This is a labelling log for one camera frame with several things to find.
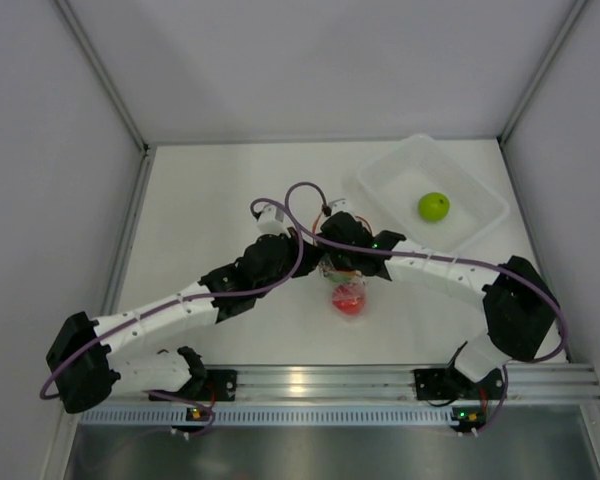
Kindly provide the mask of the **green fake lime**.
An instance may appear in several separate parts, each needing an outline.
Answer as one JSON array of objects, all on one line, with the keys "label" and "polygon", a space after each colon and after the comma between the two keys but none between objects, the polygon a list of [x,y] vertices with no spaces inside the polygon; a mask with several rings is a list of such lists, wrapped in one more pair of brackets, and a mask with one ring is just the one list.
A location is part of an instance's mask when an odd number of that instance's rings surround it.
[{"label": "green fake lime", "polygon": [[321,273],[325,280],[334,284],[349,283],[357,277],[355,271],[334,270],[332,268],[322,268]]}]

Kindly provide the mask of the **clear zip top bag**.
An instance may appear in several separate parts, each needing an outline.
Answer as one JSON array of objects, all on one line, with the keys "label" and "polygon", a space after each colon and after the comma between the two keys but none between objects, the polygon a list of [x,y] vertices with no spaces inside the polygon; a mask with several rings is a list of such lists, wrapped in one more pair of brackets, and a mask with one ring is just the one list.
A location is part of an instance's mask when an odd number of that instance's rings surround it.
[{"label": "clear zip top bag", "polygon": [[[370,224],[347,207],[324,208],[311,232],[320,239],[348,246],[369,248],[373,244]],[[330,287],[333,309],[349,321],[359,317],[367,305],[364,258],[358,252],[335,248],[316,239],[312,239],[312,244],[323,254],[318,271]]]}]

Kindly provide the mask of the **red fake tomato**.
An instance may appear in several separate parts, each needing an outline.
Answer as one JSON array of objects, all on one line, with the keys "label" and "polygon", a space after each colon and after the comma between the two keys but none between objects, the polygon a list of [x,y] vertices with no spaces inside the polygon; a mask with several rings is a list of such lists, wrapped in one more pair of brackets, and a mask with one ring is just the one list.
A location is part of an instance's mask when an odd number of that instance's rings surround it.
[{"label": "red fake tomato", "polygon": [[366,306],[366,290],[359,284],[338,285],[331,295],[332,305],[347,316],[359,315]]}]

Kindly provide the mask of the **green fake apple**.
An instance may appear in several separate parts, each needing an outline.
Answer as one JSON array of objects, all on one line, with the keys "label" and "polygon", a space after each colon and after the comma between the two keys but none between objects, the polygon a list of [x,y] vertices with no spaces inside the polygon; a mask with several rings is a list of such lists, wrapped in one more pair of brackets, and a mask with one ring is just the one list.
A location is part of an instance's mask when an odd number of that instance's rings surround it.
[{"label": "green fake apple", "polygon": [[423,195],[417,205],[421,219],[430,223],[437,223],[445,219],[450,211],[450,201],[440,192],[430,192]]}]

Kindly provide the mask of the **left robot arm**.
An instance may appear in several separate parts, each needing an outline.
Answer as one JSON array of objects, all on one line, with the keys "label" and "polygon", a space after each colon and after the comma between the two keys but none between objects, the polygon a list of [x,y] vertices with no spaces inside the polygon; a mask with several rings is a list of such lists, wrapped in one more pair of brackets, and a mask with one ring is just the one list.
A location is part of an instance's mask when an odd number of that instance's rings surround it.
[{"label": "left robot arm", "polygon": [[312,273],[323,255],[294,233],[265,234],[173,295],[115,315],[69,316],[46,355],[44,385],[57,391],[45,388],[41,398],[57,398],[77,414],[112,395],[199,397],[207,378],[200,355],[185,344],[170,351],[167,343],[245,313],[282,283]]}]

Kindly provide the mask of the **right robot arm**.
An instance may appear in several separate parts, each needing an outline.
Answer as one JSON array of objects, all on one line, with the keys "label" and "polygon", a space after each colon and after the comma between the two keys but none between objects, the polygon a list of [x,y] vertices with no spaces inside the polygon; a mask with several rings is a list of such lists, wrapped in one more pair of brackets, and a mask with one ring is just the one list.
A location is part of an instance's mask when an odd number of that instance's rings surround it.
[{"label": "right robot arm", "polygon": [[528,260],[513,256],[504,264],[490,264],[452,257],[397,232],[372,235],[345,212],[329,216],[316,239],[339,270],[422,285],[483,314],[484,331],[456,350],[439,375],[437,392],[468,397],[511,361],[542,361],[539,350],[559,318],[559,305]]}]

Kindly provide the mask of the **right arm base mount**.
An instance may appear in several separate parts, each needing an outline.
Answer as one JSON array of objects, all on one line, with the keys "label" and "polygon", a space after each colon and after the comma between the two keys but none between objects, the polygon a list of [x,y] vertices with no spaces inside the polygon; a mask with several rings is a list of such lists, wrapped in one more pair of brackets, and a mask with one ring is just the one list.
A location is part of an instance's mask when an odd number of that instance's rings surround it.
[{"label": "right arm base mount", "polygon": [[414,372],[416,398],[421,401],[498,400],[505,381],[494,369],[485,378],[473,382],[455,368],[423,368]]}]

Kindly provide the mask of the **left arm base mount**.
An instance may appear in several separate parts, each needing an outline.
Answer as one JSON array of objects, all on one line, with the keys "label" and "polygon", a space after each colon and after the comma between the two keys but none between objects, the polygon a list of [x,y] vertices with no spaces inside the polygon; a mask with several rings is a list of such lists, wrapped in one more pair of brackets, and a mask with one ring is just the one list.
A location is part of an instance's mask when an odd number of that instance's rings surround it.
[{"label": "left arm base mount", "polygon": [[193,375],[177,392],[179,398],[205,402],[234,402],[238,372],[233,369],[210,369],[205,375]]}]

